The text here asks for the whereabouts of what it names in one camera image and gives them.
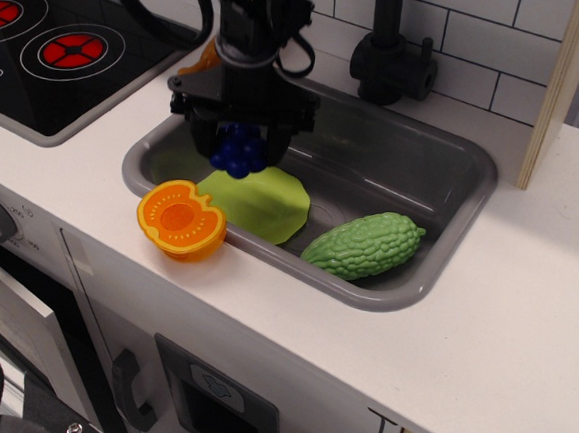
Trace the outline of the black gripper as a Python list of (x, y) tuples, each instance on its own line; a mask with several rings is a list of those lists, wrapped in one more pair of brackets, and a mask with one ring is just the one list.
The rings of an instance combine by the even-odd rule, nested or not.
[(276, 166), (292, 136), (315, 127), (320, 100), (282, 77), (272, 66), (245, 69), (227, 64), (168, 80), (171, 111), (189, 119), (196, 150), (210, 158), (221, 147), (220, 121), (255, 123), (264, 135), (264, 160)]

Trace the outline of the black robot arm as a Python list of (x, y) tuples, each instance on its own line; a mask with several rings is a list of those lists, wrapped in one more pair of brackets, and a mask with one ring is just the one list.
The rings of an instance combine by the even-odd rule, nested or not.
[(196, 150), (216, 169), (243, 178), (277, 165), (292, 136), (315, 125), (319, 98), (295, 85), (279, 52), (294, 41), (315, 57), (300, 31), (310, 0), (219, 0), (219, 31), (201, 60), (169, 81), (171, 111), (185, 117)]

